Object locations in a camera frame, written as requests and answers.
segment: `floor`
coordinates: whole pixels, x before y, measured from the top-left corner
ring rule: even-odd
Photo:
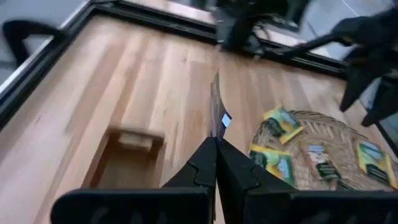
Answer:
[[[204,5],[202,0],[175,0],[182,4],[197,6]],[[0,24],[8,19],[30,18],[46,21],[59,26],[83,0],[0,0]],[[305,22],[298,33],[292,33],[269,26],[269,29],[278,30],[298,39],[311,40],[319,35],[326,34],[339,20],[346,17],[367,16],[375,14],[389,7],[390,0],[314,0],[308,8]],[[44,38],[28,40],[28,45],[33,51]],[[341,58],[347,48],[338,44],[328,46],[328,52],[333,58]],[[10,66],[12,57],[7,51],[4,40],[0,37],[0,83],[2,83],[13,71]],[[391,133],[397,133],[393,137],[398,144],[398,114],[383,122],[388,125]]]

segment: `black metal frame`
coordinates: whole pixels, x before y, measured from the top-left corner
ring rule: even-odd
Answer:
[[[181,35],[191,39],[217,44],[216,25],[172,14],[125,1],[91,1],[86,4],[70,23],[63,28],[67,37],[63,40],[53,39],[36,57],[27,64],[20,74],[0,93],[0,130],[17,112],[29,95],[34,91],[48,71],[75,40],[82,28],[95,15],[110,16],[124,21],[148,26],[164,32]],[[342,61],[313,53],[304,53],[299,57],[285,57],[275,54],[272,49],[286,47],[269,40],[261,40],[266,50],[262,58],[273,60],[312,72],[323,73],[336,78],[347,80],[345,70],[348,65]],[[254,49],[238,50],[239,54],[253,57],[259,55]]]

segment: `woven basket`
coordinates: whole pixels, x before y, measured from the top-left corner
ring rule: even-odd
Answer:
[[[297,188],[300,190],[328,190],[330,186],[319,180],[310,172],[310,164],[300,149],[301,142],[322,143],[328,149],[329,156],[340,172],[343,182],[357,190],[386,190],[387,185],[370,179],[362,172],[357,163],[355,142],[367,137],[359,134],[346,124],[334,118],[311,111],[290,111],[301,122],[304,130],[284,145],[271,135],[263,122],[257,130],[253,143],[262,147],[269,147],[291,153],[294,176]],[[398,165],[392,161],[392,168],[398,178]]]

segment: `wooden surface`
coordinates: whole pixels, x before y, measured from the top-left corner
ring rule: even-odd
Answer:
[[[207,135],[217,70],[233,117],[225,138],[245,153],[263,112],[283,105],[333,116],[393,156],[376,127],[360,126],[358,102],[339,111],[341,80],[94,17],[0,133],[0,223],[48,223],[53,201],[80,188],[113,123],[165,133],[165,183]]]

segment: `small wooden box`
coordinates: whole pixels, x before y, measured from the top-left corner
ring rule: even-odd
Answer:
[[[159,188],[164,151],[162,134],[109,127],[91,162],[82,188]]]

